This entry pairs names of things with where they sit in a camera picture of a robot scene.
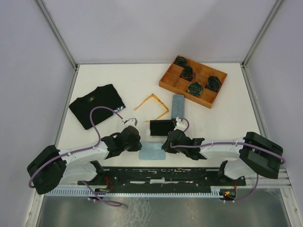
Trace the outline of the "light blue cloth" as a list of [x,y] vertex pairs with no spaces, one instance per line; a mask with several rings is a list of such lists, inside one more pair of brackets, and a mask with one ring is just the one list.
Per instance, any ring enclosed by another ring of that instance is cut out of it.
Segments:
[[162,143],[143,142],[139,150],[140,160],[165,160],[166,152],[161,148]]

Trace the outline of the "black glasses case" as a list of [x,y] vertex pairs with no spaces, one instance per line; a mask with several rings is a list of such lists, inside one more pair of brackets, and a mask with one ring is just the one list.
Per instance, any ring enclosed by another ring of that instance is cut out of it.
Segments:
[[151,120],[150,135],[151,136],[168,136],[175,128],[175,120]]

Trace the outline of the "orange sunglasses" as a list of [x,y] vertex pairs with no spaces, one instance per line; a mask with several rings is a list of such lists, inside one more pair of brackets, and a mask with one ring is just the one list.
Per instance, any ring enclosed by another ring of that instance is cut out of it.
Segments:
[[153,93],[147,96],[137,107],[135,107],[134,111],[138,111],[142,106],[145,106],[145,112],[147,113],[145,122],[161,120],[169,114],[169,108],[167,105]]

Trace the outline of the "grey-blue glasses case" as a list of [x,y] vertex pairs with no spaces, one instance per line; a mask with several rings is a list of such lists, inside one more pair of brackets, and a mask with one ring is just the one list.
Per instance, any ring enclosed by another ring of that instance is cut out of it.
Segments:
[[172,98],[171,118],[184,117],[185,114],[185,97],[184,95],[174,94]]

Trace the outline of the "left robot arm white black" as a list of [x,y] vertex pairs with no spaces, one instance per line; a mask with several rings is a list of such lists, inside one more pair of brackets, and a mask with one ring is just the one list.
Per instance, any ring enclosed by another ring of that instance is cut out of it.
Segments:
[[59,185],[82,180],[101,184],[105,173],[93,163],[117,157],[124,151],[139,151],[140,139],[139,131],[127,126],[87,148],[59,150],[55,145],[47,146],[27,167],[28,186],[38,194],[46,194]]

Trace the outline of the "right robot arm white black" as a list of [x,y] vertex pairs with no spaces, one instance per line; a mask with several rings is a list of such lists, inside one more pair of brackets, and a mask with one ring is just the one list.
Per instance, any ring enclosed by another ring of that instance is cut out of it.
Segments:
[[283,148],[255,132],[233,140],[209,140],[191,139],[183,131],[173,130],[161,148],[192,160],[222,158],[217,179],[223,185],[242,176],[277,179],[280,166],[285,163]]

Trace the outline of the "black folded t-shirt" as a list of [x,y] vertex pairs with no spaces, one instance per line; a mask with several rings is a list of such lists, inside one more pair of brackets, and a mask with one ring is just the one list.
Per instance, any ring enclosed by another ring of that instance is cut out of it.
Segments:
[[125,108],[125,104],[117,90],[112,84],[108,84],[97,87],[95,90],[83,97],[78,97],[69,105],[69,109],[75,115],[83,128],[88,130],[92,128],[90,112],[93,108],[98,106],[108,107],[110,110],[103,108],[95,110],[91,115],[95,125],[114,115],[113,111],[119,112]]

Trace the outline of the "orange wooden divider tray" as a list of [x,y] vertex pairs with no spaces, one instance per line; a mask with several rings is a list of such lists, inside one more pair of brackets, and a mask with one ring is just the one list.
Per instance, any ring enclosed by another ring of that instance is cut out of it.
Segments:
[[[174,64],[173,61],[160,79],[159,86],[175,94],[184,95],[185,98],[210,109],[213,106],[225,82],[225,79],[227,78],[227,73],[201,64],[187,57],[184,58],[187,59],[187,66],[191,66],[195,72],[195,76],[192,81],[187,81],[180,77],[180,74],[184,68]],[[214,92],[205,88],[205,85],[210,76],[217,76],[221,81],[222,86],[218,92]],[[187,93],[187,87],[194,82],[199,82],[203,86],[203,91],[199,97],[195,97]]]

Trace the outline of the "rolled dark tie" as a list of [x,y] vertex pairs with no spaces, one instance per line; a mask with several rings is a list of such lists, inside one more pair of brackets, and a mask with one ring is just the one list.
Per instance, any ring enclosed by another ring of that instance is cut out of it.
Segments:
[[192,81],[194,76],[195,76],[195,72],[191,66],[185,66],[180,74],[180,77],[187,81]]
[[187,65],[187,59],[182,56],[177,56],[173,63],[184,68]]
[[217,76],[210,76],[205,85],[205,88],[214,92],[218,92],[221,86],[222,83]]

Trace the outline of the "rolled dark tie right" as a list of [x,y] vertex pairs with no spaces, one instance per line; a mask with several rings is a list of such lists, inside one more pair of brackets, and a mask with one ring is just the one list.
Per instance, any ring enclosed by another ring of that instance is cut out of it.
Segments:
[[217,76],[210,76],[205,85],[205,88],[214,92],[218,92],[221,86],[222,83]]

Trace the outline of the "rolled dark tie top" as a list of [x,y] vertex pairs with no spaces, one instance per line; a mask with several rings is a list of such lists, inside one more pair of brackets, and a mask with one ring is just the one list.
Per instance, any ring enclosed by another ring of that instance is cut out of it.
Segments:
[[177,56],[173,63],[184,68],[187,65],[187,59],[182,56]]

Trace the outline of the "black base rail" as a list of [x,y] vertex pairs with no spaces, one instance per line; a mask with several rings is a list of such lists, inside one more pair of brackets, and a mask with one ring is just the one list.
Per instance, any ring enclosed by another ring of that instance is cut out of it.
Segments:
[[133,184],[181,184],[192,187],[245,186],[245,177],[230,180],[221,170],[205,167],[104,167],[88,185],[132,186]]

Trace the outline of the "left aluminium frame post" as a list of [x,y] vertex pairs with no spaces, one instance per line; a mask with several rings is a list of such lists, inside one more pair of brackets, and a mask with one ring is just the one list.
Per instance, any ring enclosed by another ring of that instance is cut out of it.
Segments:
[[34,0],[35,4],[39,8],[39,11],[43,15],[46,23],[48,24],[52,34],[54,35],[59,47],[63,51],[64,55],[68,59],[70,65],[76,69],[78,64],[76,63],[74,57],[72,56],[66,42],[64,41],[59,29],[57,28],[50,11],[48,10],[44,0]]

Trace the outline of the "aluminium frame post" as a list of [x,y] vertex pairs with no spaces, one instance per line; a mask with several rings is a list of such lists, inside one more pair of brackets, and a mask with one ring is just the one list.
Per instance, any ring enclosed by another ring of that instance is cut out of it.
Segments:
[[275,17],[277,16],[279,10],[281,9],[282,5],[284,4],[284,0],[276,0],[272,9],[270,10],[269,15],[267,16],[265,22],[263,23],[260,31],[258,32],[257,36],[255,37],[249,51],[247,52],[246,56],[244,57],[241,65],[243,68],[247,67],[249,62],[251,61],[254,53],[256,52],[257,48],[259,47],[262,39],[264,38],[266,32],[270,28],[271,24],[273,23]]
[[70,65],[76,69],[78,64],[76,63],[74,57],[72,56],[66,42],[64,41],[59,29],[57,28],[50,11],[48,10],[44,0],[34,0],[35,4],[39,8],[39,11],[43,15],[46,23],[48,24],[52,34],[54,35],[59,47],[63,51],[64,55],[68,59]]

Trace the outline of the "right aluminium frame post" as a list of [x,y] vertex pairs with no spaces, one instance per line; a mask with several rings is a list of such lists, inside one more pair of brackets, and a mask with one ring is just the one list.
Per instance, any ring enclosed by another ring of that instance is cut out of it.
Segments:
[[265,22],[263,23],[260,31],[258,32],[257,36],[255,37],[249,51],[247,52],[246,56],[244,57],[241,65],[243,68],[247,67],[249,62],[251,61],[254,53],[256,52],[257,48],[259,47],[262,39],[264,38],[266,32],[270,28],[271,24],[273,23],[275,17],[277,16],[279,10],[281,9],[282,5],[284,4],[284,0],[276,0],[272,9],[270,10],[269,15],[267,16]]

